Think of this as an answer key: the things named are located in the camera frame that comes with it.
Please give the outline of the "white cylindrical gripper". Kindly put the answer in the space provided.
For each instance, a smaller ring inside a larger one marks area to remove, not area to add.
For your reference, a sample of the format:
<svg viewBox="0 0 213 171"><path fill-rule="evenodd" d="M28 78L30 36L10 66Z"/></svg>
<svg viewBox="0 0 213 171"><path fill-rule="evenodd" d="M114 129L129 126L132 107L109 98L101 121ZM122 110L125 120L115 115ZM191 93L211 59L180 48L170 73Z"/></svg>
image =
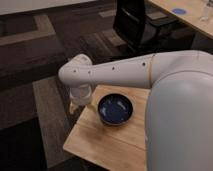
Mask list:
<svg viewBox="0 0 213 171"><path fill-rule="evenodd" d="M81 85L77 88L70 89L71 103L69 106L69 113L71 115L77 110L79 106L85 106L91 102L92 89L90 85Z"/></svg>

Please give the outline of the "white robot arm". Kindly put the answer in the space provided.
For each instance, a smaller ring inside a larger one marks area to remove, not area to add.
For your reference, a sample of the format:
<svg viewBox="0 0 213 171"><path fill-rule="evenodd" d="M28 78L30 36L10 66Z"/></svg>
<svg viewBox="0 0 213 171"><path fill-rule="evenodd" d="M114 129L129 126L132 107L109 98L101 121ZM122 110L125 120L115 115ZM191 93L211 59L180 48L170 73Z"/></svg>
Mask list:
<svg viewBox="0 0 213 171"><path fill-rule="evenodd" d="M151 53L94 65L84 54L58 71L79 102L93 85L144 88L147 171L213 171L213 55Z"/></svg>

